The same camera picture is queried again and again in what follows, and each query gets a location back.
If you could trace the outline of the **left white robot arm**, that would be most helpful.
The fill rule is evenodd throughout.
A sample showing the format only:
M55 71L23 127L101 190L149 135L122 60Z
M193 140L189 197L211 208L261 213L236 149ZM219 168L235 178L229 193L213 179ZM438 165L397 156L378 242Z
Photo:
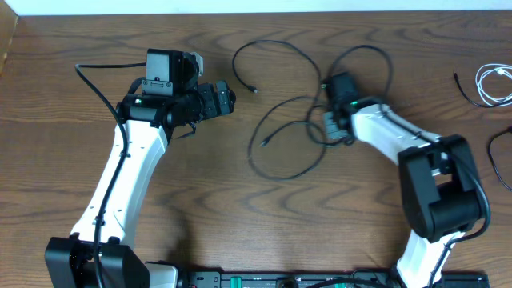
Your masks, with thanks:
M174 129L233 112L236 97L226 82L199 83L202 57L195 52L149 49L143 77L116 106L116 127L98 186L66 238L52 237L45 262L55 287L186 287L175 266L143 262L134 252L142 204L152 174L174 139Z

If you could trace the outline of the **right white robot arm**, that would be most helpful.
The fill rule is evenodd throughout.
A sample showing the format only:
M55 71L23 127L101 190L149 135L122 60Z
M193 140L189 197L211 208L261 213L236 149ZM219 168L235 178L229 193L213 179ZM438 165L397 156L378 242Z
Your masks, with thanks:
M398 167L411 232L396 264L406 287L432 287L451 250L481 236L490 204L464 137L442 137L398 116L383 100L360 96L348 73L327 77L325 117L339 140L371 145Z

